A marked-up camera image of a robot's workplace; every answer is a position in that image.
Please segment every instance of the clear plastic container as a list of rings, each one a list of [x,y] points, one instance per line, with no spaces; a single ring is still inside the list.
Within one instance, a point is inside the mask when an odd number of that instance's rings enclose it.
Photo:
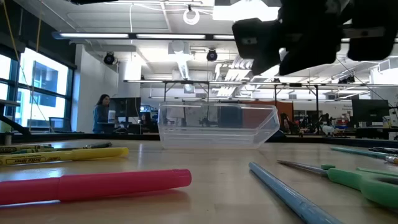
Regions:
[[[270,105],[164,102],[158,125],[166,149],[257,149],[279,130],[279,119]]]

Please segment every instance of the scissors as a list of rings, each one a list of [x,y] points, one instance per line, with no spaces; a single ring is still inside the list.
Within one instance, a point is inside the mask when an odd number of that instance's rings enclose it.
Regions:
[[[336,169],[334,165],[321,167],[298,162],[278,163],[300,167],[327,176],[331,181],[361,191],[365,198],[380,205],[398,208],[398,173],[357,167],[355,171]]]

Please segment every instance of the person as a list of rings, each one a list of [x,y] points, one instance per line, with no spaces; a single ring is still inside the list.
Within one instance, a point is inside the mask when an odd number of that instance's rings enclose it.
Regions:
[[[109,95],[102,94],[94,108],[94,128],[95,134],[103,134],[105,132],[104,126],[99,123],[108,122],[109,112]]]

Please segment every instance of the blue marker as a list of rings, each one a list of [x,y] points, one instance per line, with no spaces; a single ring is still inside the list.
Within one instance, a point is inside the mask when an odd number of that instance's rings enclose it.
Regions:
[[[256,164],[249,163],[250,169],[278,195],[305,223],[308,224],[343,224],[329,215],[310,200],[284,184],[271,173]]]

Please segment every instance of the workshop table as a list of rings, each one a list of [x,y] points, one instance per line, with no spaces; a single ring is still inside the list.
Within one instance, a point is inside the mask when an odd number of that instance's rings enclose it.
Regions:
[[[101,140],[55,142],[85,146]],[[128,147],[127,158],[0,167],[0,181],[132,170],[189,169],[188,187],[81,202],[45,202],[0,207],[1,223],[302,223],[249,171],[257,162],[343,223],[398,223],[398,214],[366,200],[361,192],[277,159],[398,172],[381,159],[330,150],[327,144],[265,143],[260,149],[162,149],[159,141],[111,141]]]

